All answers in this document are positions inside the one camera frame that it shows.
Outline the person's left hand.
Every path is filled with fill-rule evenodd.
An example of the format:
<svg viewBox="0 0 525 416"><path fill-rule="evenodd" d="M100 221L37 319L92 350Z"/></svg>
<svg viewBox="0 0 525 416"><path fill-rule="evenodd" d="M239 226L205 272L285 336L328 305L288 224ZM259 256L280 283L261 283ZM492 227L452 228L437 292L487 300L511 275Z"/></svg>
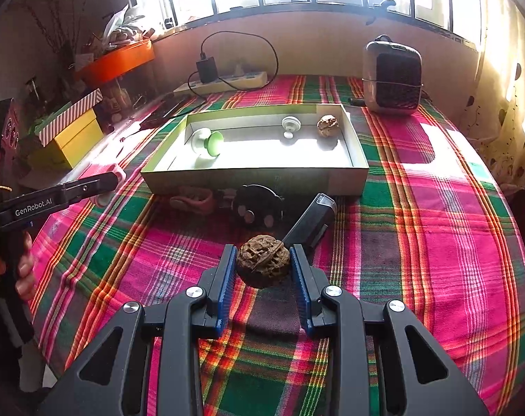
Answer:
<svg viewBox="0 0 525 416"><path fill-rule="evenodd" d="M36 293L36 277L34 274L35 258L31 253L32 238L27 232L24 235L24 250L17 264L19 278L15 283L18 296L24 301L29 302ZM0 258L0 276L6 272L6 264Z"/></svg>

